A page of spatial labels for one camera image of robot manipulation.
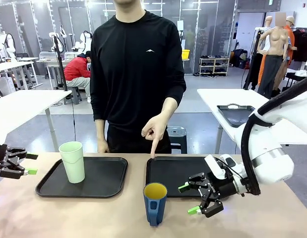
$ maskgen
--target stool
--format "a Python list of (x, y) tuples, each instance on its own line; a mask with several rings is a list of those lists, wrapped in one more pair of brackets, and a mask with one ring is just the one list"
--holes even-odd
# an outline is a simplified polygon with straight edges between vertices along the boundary
[(171, 148), (180, 149), (181, 154), (187, 154), (187, 141), (186, 141), (185, 128), (180, 126), (168, 126), (167, 132), (169, 134)]
[[(70, 97), (72, 98), (73, 103), (75, 105), (79, 104), (79, 101), (82, 101), (82, 97), (80, 96), (78, 87), (67, 87), (67, 89), (72, 91)], [(72, 100), (64, 98), (64, 105), (66, 105), (66, 103), (71, 103)]]

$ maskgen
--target yellow bin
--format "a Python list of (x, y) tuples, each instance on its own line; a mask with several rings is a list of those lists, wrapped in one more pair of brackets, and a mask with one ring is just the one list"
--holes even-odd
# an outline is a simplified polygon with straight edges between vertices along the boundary
[(182, 50), (182, 59), (187, 60), (189, 55), (189, 50)]

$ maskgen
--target red jacket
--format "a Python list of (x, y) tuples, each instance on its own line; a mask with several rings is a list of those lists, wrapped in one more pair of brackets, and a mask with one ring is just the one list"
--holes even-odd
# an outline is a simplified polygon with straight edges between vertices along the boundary
[(64, 69), (66, 81), (72, 81), (78, 77), (90, 78), (90, 71), (87, 70), (87, 59), (76, 57)]

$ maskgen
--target black cap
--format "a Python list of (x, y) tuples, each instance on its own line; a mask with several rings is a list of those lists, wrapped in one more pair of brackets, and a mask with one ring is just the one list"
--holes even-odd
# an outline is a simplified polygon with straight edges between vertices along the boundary
[(85, 56), (86, 56), (86, 58), (87, 58), (87, 57), (91, 57), (90, 51), (86, 51)]

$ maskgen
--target man in black shirt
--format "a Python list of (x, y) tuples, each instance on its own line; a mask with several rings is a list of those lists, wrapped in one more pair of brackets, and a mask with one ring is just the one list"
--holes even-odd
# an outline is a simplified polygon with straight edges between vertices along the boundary
[(96, 29), (91, 45), (98, 152), (171, 153), (166, 126), (186, 90), (178, 30), (140, 0), (114, 2), (116, 15)]

